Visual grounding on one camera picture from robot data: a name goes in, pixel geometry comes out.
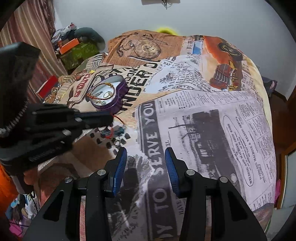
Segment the purple heart-shaped tin box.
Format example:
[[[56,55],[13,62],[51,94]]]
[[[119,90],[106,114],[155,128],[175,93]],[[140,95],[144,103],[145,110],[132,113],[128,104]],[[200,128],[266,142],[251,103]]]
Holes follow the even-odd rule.
[[[122,100],[128,90],[125,79],[121,75],[114,75],[90,88],[86,93],[86,99],[90,100],[97,111],[116,114],[123,106]]]

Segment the green patterned bag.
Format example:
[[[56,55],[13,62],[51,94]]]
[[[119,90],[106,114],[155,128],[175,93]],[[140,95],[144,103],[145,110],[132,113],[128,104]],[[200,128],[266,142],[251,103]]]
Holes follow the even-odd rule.
[[[99,53],[97,46],[91,42],[81,42],[73,47],[65,54],[60,56],[60,59],[66,70],[77,68],[84,60]]]

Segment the orange box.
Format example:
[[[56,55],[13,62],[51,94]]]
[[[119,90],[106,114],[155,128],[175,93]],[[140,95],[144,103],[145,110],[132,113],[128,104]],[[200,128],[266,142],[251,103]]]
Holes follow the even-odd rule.
[[[62,47],[60,47],[59,52],[61,55],[63,55],[77,45],[79,45],[78,39],[73,39],[73,40],[69,41],[68,43],[66,43],[65,45],[63,45]]]

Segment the newspaper print bed cover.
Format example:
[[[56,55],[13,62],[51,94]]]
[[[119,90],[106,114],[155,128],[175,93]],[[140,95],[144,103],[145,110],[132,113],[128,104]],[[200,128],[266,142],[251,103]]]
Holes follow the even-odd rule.
[[[128,92],[113,128],[93,128],[40,172],[40,203],[62,178],[83,178],[127,150],[118,195],[108,199],[114,240],[177,240],[185,199],[172,191],[165,150],[204,177],[227,177],[266,229],[272,213],[276,160],[271,112],[259,70],[219,37],[137,30],[109,41],[106,56],[61,76],[56,102],[97,111],[86,99],[102,80],[121,75]]]

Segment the grey plush pillow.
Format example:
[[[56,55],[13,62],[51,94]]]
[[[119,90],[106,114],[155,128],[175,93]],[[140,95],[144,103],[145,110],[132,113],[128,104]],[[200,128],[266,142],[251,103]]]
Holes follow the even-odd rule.
[[[99,51],[105,49],[105,40],[93,28],[82,27],[74,32],[74,37],[82,42],[91,42],[95,44]]]

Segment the striped red curtain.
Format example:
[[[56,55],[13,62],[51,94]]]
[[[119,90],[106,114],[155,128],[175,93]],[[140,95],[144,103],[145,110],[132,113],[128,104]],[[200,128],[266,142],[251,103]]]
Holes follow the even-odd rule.
[[[37,90],[51,76],[66,75],[67,71],[58,60],[53,45],[55,11],[53,1],[24,1],[9,17],[1,30],[1,46],[25,42],[41,50],[34,75],[28,87],[29,100],[41,102]]]

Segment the yellow round object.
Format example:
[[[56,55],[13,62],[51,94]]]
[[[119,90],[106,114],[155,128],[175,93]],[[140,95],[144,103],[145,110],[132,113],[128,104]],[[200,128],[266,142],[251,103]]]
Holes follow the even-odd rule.
[[[177,32],[168,27],[160,27],[156,30],[158,33],[177,36]]]

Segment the dark bag on floor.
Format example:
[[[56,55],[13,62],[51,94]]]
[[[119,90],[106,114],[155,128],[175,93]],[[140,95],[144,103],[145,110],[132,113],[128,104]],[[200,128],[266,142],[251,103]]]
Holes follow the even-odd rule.
[[[264,76],[262,77],[262,81],[263,81],[264,88],[267,92],[267,95],[269,97],[271,97],[272,93],[276,89],[278,82],[276,80],[271,80],[271,79],[264,77]]]

